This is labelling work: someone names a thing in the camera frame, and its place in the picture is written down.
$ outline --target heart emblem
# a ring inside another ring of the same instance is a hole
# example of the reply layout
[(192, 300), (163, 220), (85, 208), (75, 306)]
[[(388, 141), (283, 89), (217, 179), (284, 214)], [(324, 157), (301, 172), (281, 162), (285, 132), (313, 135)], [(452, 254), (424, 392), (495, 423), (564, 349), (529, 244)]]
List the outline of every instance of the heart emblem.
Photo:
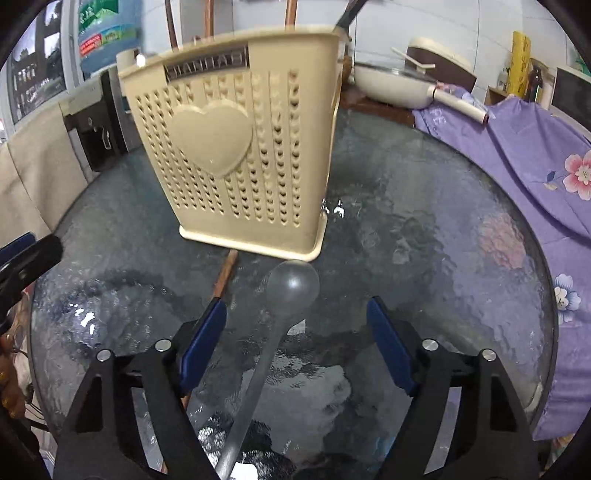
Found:
[(189, 161), (223, 177), (244, 159), (252, 142), (252, 122), (237, 103), (215, 100), (204, 108), (176, 107), (168, 133)]

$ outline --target gray plastic spoon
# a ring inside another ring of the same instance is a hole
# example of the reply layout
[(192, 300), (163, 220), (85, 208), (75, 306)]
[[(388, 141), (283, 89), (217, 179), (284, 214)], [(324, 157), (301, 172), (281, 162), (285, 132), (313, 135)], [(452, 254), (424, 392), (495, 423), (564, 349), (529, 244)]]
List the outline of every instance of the gray plastic spoon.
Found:
[(312, 305), (319, 291), (318, 273), (306, 262), (289, 260), (271, 270), (266, 297), (267, 309), (274, 316), (275, 323), (256, 364), (240, 410), (224, 442), (222, 454), (216, 465), (216, 473), (220, 480), (228, 480), (232, 473), (281, 338), (300, 321), (296, 314)]

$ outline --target yellow package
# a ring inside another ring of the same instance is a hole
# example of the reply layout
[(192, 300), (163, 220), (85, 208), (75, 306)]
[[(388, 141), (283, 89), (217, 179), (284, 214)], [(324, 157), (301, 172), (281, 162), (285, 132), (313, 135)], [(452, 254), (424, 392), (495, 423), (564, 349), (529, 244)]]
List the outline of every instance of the yellow package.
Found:
[(530, 54), (530, 38), (521, 32), (513, 32), (513, 52), (511, 54), (511, 69), (509, 70), (507, 93), (513, 93), (521, 98), (525, 96)]

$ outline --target purple floral cloth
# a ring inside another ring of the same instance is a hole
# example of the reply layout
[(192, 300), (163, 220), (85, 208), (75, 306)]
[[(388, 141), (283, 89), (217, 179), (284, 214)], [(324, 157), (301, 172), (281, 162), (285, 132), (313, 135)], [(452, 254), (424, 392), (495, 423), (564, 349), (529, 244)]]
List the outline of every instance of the purple floral cloth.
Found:
[(554, 278), (558, 357), (536, 439), (577, 431), (591, 407), (591, 144), (538, 105), (518, 98), (483, 107), (486, 128), (442, 104), (415, 111), (416, 127), (485, 170), (519, 207)]

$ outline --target pan lid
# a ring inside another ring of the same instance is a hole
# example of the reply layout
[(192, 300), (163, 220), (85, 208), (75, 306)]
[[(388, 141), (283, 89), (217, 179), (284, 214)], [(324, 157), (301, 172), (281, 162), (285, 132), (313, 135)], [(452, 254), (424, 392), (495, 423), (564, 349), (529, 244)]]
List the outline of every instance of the pan lid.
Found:
[(399, 75), (401, 77), (413, 78), (415, 80), (421, 80), (422, 82), (437, 83), (436, 79), (430, 77), (429, 75), (425, 75), (424, 73), (419, 73), (416, 70), (396, 69), (393, 67), (388, 67), (388, 66), (384, 66), (384, 65), (374, 65), (371, 63), (364, 63), (361, 61), (356, 61), (355, 66), (366, 67), (368, 69), (378, 70), (380, 72), (386, 72), (391, 75)]

